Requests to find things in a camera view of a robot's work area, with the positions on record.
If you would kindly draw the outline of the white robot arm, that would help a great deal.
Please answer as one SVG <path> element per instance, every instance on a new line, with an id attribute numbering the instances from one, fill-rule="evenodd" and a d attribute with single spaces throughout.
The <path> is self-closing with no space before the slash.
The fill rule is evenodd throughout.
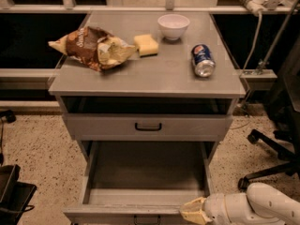
<path id="1" fill-rule="evenodd" d="M 300 225 L 300 202 L 265 183 L 253 183 L 246 192 L 200 197 L 179 211 L 199 225 Z"/>

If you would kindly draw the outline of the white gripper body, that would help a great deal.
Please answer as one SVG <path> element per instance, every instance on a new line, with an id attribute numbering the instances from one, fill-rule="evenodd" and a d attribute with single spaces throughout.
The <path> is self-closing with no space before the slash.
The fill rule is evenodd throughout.
<path id="1" fill-rule="evenodd" d="M 210 218 L 209 225 L 247 223 L 250 218 L 250 207 L 245 193 L 212 194 L 205 200 L 203 210 Z"/>

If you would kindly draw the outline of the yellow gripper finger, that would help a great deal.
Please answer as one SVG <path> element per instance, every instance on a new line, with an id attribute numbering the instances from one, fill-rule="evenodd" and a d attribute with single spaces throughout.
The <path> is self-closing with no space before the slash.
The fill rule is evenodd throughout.
<path id="1" fill-rule="evenodd" d="M 183 219 L 198 225 L 206 225 L 207 223 L 212 222 L 212 219 L 207 216 L 204 211 L 204 202 L 205 198 L 200 197 L 183 204 L 179 208 L 179 212 Z"/>

